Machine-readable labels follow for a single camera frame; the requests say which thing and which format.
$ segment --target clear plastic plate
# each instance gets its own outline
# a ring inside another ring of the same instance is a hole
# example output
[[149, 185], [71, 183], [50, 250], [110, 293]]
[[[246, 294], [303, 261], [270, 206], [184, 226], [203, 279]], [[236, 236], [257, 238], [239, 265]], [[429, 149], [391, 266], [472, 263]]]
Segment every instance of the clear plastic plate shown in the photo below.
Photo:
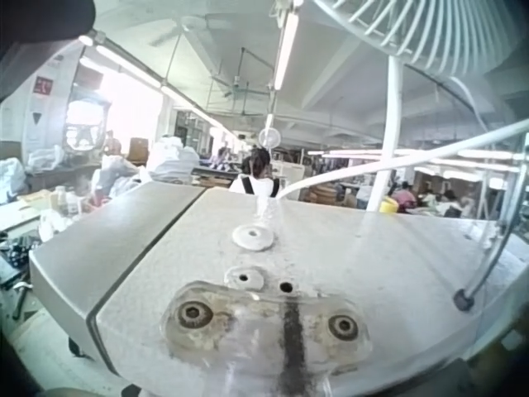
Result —
[[170, 354], [205, 369], [215, 395], [321, 395], [331, 373], [353, 371], [371, 352], [360, 311], [338, 296], [195, 282], [176, 294], [161, 329]]

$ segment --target yellow container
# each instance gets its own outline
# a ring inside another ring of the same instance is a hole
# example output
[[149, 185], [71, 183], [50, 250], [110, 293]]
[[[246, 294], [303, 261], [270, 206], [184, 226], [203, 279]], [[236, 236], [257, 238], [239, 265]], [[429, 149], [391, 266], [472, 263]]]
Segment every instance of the yellow container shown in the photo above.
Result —
[[398, 203], [392, 198], [386, 196], [383, 198], [382, 203], [380, 203], [381, 213], [396, 213], [398, 211]]

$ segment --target circular hole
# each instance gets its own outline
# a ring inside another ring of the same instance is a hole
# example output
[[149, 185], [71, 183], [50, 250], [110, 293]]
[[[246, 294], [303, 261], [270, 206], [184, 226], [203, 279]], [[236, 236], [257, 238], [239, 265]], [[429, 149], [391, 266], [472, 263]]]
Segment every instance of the circular hole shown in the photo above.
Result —
[[200, 315], [200, 310], [197, 308], [187, 308], [185, 309], [185, 315], [189, 318], [197, 318]]
[[290, 283], [281, 283], [279, 285], [279, 289], [281, 289], [286, 294], [290, 294], [293, 291], [294, 287]]
[[344, 332], [350, 331], [350, 323], [346, 320], [341, 320], [338, 323], [338, 328]]

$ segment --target black hair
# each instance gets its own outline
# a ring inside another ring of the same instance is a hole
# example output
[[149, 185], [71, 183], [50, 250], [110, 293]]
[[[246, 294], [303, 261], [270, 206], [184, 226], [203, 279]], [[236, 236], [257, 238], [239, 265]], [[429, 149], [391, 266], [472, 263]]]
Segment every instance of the black hair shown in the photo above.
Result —
[[260, 178], [266, 167], [270, 165], [270, 161], [270, 153], [266, 149], [260, 147], [252, 150], [250, 156], [251, 174], [255, 178]]
[[457, 200], [457, 196], [455, 196], [454, 190], [446, 190], [444, 192], [443, 196], [445, 196], [445, 198], [448, 201], [456, 201]]
[[250, 167], [250, 156], [246, 157], [242, 163], [241, 163], [241, 173], [244, 175], [250, 175], [251, 174], [251, 167]]

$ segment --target red sign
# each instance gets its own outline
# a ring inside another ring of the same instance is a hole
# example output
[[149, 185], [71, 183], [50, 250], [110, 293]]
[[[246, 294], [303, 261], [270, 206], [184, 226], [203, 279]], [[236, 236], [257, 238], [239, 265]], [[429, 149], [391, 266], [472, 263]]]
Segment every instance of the red sign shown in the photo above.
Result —
[[41, 95], [50, 95], [51, 89], [53, 88], [53, 80], [45, 77], [36, 76], [35, 87], [33, 87], [34, 93]]

